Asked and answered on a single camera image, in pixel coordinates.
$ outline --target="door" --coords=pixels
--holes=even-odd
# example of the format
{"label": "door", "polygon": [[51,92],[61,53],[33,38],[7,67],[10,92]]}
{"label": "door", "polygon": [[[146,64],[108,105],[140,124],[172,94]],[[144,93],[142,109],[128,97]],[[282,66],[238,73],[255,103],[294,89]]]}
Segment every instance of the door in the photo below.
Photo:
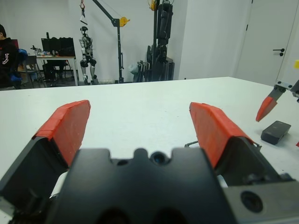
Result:
{"label": "door", "polygon": [[253,0],[236,78],[274,85],[297,6],[298,0]]}

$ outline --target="white table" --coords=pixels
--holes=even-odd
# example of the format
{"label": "white table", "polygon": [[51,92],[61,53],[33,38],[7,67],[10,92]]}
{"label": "white table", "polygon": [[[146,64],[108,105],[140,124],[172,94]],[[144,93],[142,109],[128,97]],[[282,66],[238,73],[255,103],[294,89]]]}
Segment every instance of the white table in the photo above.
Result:
{"label": "white table", "polygon": [[[278,173],[299,180],[299,104],[286,92],[261,122],[257,111],[273,87],[230,77],[169,82],[43,88],[0,92],[0,178],[38,128],[61,105],[88,99],[91,113],[81,148],[106,147],[113,158],[131,158],[138,147],[149,155],[196,140],[190,102],[221,108],[249,137]],[[291,124],[276,146],[261,141],[262,130],[280,120]],[[0,214],[0,223],[8,217]]]}
{"label": "white table", "polygon": [[75,76],[75,85],[78,86],[78,78],[77,78],[77,72],[76,72],[76,66],[75,66],[75,59],[76,57],[72,56],[66,56],[66,57],[60,57],[60,56],[37,56],[36,57],[38,60],[42,60],[43,64],[46,64],[46,60],[62,60],[66,61],[68,60],[69,62],[72,62],[72,67],[73,67],[73,72]]}

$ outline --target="black hoodie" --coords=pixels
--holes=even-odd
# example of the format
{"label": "black hoodie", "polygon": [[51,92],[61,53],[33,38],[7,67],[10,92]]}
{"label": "black hoodie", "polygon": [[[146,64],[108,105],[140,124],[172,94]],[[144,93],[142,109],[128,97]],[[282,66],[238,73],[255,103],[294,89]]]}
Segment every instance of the black hoodie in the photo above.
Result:
{"label": "black hoodie", "polygon": [[10,82],[9,72],[16,63],[18,49],[10,38],[0,40],[0,86]]}

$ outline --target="person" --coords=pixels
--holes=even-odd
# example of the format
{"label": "person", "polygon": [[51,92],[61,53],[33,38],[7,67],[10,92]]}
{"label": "person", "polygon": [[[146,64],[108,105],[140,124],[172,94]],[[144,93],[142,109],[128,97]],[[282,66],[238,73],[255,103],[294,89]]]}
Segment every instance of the person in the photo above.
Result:
{"label": "person", "polygon": [[9,73],[16,63],[17,53],[17,47],[6,37],[5,29],[0,24],[0,88],[13,85]]}

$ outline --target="red finger pad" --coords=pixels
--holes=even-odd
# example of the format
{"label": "red finger pad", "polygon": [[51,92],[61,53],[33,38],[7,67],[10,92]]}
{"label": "red finger pad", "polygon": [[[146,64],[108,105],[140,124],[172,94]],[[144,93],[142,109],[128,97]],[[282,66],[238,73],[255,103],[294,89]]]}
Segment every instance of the red finger pad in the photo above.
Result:
{"label": "red finger pad", "polygon": [[199,145],[205,150],[213,167],[216,167],[231,137],[246,137],[252,142],[252,140],[217,107],[207,104],[191,103],[190,114]]}
{"label": "red finger pad", "polygon": [[270,111],[276,106],[277,102],[272,97],[267,97],[260,109],[257,112],[256,121],[259,122],[261,119],[263,119]]}
{"label": "red finger pad", "polygon": [[35,136],[53,139],[60,154],[70,166],[81,146],[90,108],[88,100],[65,104],[57,108]]}

